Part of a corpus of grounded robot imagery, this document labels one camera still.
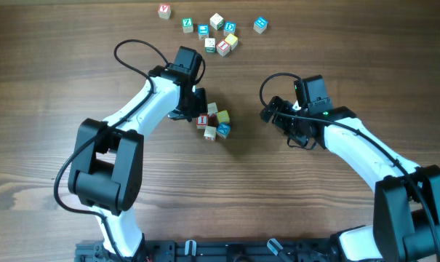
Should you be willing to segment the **red number 6 block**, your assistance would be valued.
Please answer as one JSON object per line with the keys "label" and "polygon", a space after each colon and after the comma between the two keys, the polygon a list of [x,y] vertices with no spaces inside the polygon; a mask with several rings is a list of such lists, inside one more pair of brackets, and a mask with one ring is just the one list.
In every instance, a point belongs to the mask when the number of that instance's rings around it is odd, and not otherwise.
{"label": "red number 6 block", "polygon": [[217,128],[206,126],[204,130],[204,138],[206,140],[215,141],[217,136]]}

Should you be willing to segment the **red letter I block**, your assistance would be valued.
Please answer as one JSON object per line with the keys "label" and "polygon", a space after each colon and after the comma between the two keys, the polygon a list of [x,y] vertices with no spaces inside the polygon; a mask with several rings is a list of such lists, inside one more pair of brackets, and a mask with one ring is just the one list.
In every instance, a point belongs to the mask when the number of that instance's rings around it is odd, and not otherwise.
{"label": "red letter I block", "polygon": [[209,117],[207,114],[201,114],[196,119],[196,127],[198,129],[205,129],[208,126]]}

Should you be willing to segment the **blue letter X block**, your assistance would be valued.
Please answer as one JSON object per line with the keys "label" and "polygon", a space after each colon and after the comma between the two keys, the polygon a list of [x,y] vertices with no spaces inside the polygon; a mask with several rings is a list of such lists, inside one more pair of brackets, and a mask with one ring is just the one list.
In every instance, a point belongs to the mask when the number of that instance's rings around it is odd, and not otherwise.
{"label": "blue letter X block", "polygon": [[217,135],[221,138],[227,138],[231,131],[231,127],[228,124],[220,123],[217,127]]}

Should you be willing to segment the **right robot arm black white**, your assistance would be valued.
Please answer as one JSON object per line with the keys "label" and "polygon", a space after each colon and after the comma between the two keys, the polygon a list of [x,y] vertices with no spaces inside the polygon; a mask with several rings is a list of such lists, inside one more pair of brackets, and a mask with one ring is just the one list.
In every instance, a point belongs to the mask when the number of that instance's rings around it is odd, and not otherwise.
{"label": "right robot arm black white", "polygon": [[321,247],[302,241],[291,255],[270,239],[271,252],[283,261],[440,261],[440,167],[404,158],[350,109],[335,108],[322,76],[294,79],[297,100],[275,96],[260,118],[281,129],[290,148],[321,146],[344,160],[374,193],[373,222],[333,234]]}

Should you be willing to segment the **red letter A block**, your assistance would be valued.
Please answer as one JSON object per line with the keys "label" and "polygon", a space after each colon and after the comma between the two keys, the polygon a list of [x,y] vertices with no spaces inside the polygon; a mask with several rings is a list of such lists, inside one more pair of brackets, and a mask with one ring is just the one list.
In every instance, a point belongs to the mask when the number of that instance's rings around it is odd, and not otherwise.
{"label": "red letter A block", "polygon": [[209,103],[207,105],[207,113],[209,115],[215,115],[217,112],[218,112],[218,109],[217,109],[217,104],[216,103]]}

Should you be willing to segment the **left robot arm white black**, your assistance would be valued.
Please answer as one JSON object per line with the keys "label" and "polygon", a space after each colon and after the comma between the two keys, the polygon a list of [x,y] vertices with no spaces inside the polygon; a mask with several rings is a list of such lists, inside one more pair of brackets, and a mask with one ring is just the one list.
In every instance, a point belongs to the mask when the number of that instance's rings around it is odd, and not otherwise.
{"label": "left robot arm white black", "polygon": [[86,206],[103,233],[108,260],[134,261],[144,252],[144,234],[133,204],[143,179],[144,140],[168,117],[191,122],[207,112],[203,57],[180,47],[175,60],[145,74],[146,83],[118,112],[102,121],[86,119],[79,126],[68,190]]}

